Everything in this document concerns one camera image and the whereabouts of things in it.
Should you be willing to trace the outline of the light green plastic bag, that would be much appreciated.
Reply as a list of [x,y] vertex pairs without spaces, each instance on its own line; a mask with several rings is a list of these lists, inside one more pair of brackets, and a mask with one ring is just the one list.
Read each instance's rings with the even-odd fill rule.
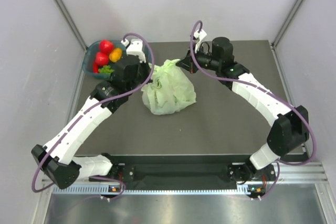
[[178,62],[166,60],[163,65],[154,66],[152,82],[141,89],[143,104],[154,115],[173,114],[196,103],[194,85],[176,65]]

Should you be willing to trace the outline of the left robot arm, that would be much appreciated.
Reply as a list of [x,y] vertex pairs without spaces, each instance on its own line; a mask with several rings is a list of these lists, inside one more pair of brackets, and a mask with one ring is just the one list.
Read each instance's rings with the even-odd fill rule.
[[33,147],[31,154],[38,169],[60,189],[92,176],[116,179],[119,168],[109,155],[76,157],[75,154],[104,120],[148,83],[151,74],[152,66],[146,57],[125,55],[117,61],[110,79],[96,85],[83,107],[57,136]]

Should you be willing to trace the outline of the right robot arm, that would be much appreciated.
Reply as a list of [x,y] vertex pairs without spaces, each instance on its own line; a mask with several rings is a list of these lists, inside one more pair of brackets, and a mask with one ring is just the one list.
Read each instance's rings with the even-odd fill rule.
[[261,85],[250,71],[234,60],[233,45],[225,37],[212,41],[211,51],[205,52],[199,35],[191,36],[187,55],[176,65],[190,73],[199,69],[215,72],[214,78],[233,93],[245,99],[268,122],[271,129],[266,143],[245,161],[242,179],[256,180],[264,168],[287,155],[309,139],[308,111],[303,106],[292,107],[281,102]]

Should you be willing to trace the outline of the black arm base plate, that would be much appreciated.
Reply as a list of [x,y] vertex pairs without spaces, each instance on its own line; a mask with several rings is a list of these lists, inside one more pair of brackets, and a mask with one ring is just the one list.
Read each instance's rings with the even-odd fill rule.
[[112,167],[107,177],[121,179],[126,183],[144,181],[149,177],[163,180],[212,177],[226,183],[270,182],[275,179],[275,170],[272,165],[268,165],[253,173],[244,164],[232,163],[118,164]]

